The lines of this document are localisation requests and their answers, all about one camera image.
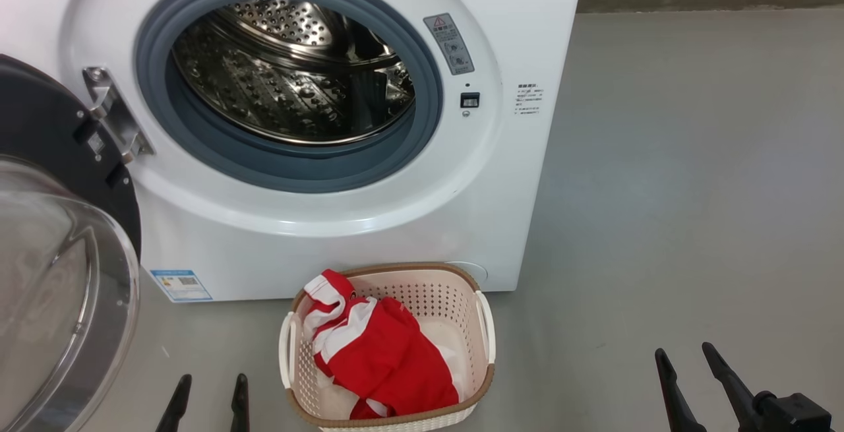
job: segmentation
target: red cloth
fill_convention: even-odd
[[[325,270],[305,286],[314,360],[359,399],[350,419],[415,414],[458,403],[437,347],[398,300],[356,297],[351,282]]]

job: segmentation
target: gray floor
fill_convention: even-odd
[[[581,15],[518,291],[494,294],[497,377],[453,430],[667,430],[666,348],[709,431],[737,425],[700,342],[752,390],[844,414],[844,12]],[[150,280],[84,432],[312,430],[284,400],[289,302],[172,305]]]

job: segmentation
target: washing machine door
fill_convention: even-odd
[[[82,102],[0,55],[0,430],[79,429],[138,313],[140,221]]]

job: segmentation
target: laundry basket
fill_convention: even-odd
[[[456,352],[465,376],[464,399],[426,413],[347,419],[351,404],[326,396],[328,388],[320,386],[317,378],[311,339],[302,329],[302,319],[313,301],[301,292],[281,326],[278,365],[287,399],[302,419],[322,430],[423,432],[458,423],[472,414],[489,390],[495,371],[495,326],[477,282],[458,267],[438,263],[387,264],[342,273],[359,296],[393,297],[402,302],[431,342]]]

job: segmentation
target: door hinge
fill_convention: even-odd
[[[114,139],[123,163],[128,164],[140,154],[156,153],[135,117],[126,107],[106,68],[90,67],[82,70],[88,94],[94,99],[91,116],[98,120]]]

